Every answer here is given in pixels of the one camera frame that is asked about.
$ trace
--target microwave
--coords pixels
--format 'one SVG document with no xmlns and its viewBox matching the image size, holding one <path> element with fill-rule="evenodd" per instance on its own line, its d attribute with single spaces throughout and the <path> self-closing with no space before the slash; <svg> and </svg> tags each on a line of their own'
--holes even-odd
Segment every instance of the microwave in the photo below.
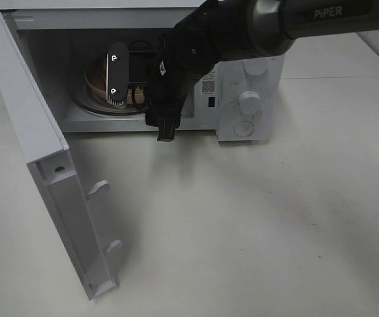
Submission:
<svg viewBox="0 0 379 317">
<path fill-rule="evenodd" d="M 154 131 L 135 100 L 106 94 L 106 54 L 129 50 L 129 83 L 159 39 L 202 1 L 0 0 L 0 89 L 28 169 L 89 299 L 117 285 L 109 254 L 121 246 L 94 226 L 110 188 L 81 184 L 64 133 Z M 266 142 L 285 56 L 220 62 L 188 94 L 179 130 L 219 142 Z"/>
</svg>

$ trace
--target white knob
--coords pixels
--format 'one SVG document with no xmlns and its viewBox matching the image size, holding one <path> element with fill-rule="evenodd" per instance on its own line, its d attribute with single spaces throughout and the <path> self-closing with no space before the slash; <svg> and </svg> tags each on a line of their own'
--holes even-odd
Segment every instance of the white knob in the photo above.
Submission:
<svg viewBox="0 0 379 317">
<path fill-rule="evenodd" d="M 238 98 L 240 111 L 245 115 L 254 115 L 261 110 L 260 96 L 255 91 L 243 92 Z"/>
<path fill-rule="evenodd" d="M 253 58 L 244 60 L 244 70 L 251 76 L 260 76 L 267 71 L 269 60 L 267 58 Z"/>
</svg>

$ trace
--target white microwave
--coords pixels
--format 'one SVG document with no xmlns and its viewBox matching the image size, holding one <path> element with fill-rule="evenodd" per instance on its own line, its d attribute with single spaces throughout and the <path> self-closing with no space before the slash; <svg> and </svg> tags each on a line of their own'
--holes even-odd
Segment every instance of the white microwave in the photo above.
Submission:
<svg viewBox="0 0 379 317">
<path fill-rule="evenodd" d="M 100 98 L 95 74 L 103 73 L 113 43 L 155 48 L 201 3 L 0 0 L 0 89 L 27 166 L 90 299 L 117 283 L 108 254 L 121 245 L 120 232 L 112 238 L 95 229 L 92 209 L 102 206 L 109 183 L 84 191 L 63 133 L 155 130 L 132 102 L 114 106 Z M 189 94 L 180 130 L 215 130 L 218 141 L 267 141 L 283 61 L 216 65 Z"/>
</svg>

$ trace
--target qr code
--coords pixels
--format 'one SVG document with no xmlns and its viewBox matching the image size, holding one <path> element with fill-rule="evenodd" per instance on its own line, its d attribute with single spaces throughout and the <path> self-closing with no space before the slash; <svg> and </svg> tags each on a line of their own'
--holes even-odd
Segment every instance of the qr code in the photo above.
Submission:
<svg viewBox="0 0 379 317">
<path fill-rule="evenodd" d="M 215 92 L 215 81 L 203 81 L 203 94 L 213 94 Z"/>
</svg>

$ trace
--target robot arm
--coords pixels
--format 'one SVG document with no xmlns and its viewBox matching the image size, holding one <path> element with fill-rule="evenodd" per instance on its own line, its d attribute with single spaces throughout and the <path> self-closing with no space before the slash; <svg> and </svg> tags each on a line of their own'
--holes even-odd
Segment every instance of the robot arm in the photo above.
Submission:
<svg viewBox="0 0 379 317">
<path fill-rule="evenodd" d="M 219 61 L 284 54 L 297 38 L 379 29 L 379 0 L 207 0 L 161 43 L 147 125 L 172 141 L 190 88 Z"/>
</svg>

